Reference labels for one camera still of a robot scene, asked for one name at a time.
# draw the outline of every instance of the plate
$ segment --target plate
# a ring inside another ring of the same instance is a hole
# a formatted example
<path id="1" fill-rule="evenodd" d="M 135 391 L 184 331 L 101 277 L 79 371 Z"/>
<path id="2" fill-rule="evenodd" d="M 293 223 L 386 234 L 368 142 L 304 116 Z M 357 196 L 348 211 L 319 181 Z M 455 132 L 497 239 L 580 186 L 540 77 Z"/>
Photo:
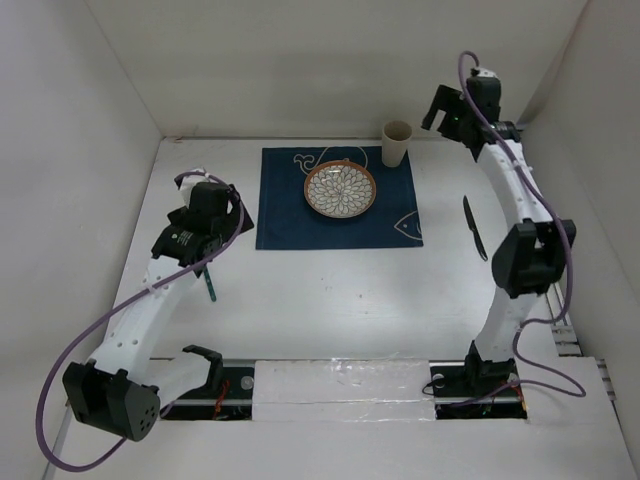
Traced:
<path id="1" fill-rule="evenodd" d="M 304 182 L 309 205 L 331 218 L 363 213 L 376 198 L 376 182 L 363 167 L 348 160 L 327 162 L 314 168 Z"/>

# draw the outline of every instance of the knife blade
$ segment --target knife blade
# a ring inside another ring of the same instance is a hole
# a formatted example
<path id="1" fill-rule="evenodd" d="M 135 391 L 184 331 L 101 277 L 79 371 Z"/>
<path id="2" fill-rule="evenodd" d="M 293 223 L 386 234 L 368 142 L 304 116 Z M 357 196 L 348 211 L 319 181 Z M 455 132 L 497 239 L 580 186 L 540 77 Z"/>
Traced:
<path id="1" fill-rule="evenodd" d="M 478 250 L 480 258 L 482 258 L 486 262 L 487 260 L 489 260 L 489 257 L 487 256 L 487 251 L 484 249 L 484 244 L 482 243 L 482 239 L 480 238 L 480 232 L 478 232 L 478 226 L 476 225 L 476 221 L 473 218 L 471 205 L 469 205 L 469 199 L 466 195 L 462 199 L 462 208 L 464 209 L 464 216 L 467 219 L 467 226 L 473 233 L 473 241 L 476 244 L 476 250 Z"/>

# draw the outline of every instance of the blue placemat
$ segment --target blue placemat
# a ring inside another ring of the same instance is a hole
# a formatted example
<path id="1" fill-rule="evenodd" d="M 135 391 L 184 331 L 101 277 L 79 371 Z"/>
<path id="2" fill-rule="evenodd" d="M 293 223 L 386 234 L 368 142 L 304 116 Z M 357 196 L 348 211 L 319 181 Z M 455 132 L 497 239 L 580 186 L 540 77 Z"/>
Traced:
<path id="1" fill-rule="evenodd" d="M 409 159 L 388 168 L 380 147 L 263 148 L 258 250 L 326 250 L 421 247 L 420 217 Z M 376 199 L 362 215 L 328 218 L 304 198 L 314 167 L 349 159 L 376 182 Z"/>

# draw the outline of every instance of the cup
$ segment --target cup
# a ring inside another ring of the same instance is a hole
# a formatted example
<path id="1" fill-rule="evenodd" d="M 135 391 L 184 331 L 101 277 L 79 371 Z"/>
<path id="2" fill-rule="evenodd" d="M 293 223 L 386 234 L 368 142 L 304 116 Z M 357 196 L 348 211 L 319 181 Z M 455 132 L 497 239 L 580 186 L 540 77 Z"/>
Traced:
<path id="1" fill-rule="evenodd" d="M 411 126 L 401 120 L 394 120 L 382 128 L 382 163 L 395 168 L 400 165 L 411 140 Z"/>

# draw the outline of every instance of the wall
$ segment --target wall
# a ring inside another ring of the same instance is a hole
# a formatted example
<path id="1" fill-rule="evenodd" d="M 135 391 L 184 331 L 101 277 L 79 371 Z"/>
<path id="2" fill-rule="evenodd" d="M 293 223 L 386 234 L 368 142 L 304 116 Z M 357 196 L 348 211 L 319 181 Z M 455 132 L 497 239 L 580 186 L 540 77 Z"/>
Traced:
<path id="1" fill-rule="evenodd" d="M 469 48 L 517 120 L 585 0 L 88 4 L 165 135 L 377 137 L 418 126 Z"/>
<path id="2" fill-rule="evenodd" d="M 624 435 L 640 467 L 640 3 L 592 0 L 546 107 L 524 136 L 528 161 L 575 220 L 572 321 L 604 358 Z"/>
<path id="3" fill-rule="evenodd" d="M 0 64 L 0 478 L 39 479 L 42 381 L 113 301 L 160 134 L 82 0 L 1 1 Z"/>

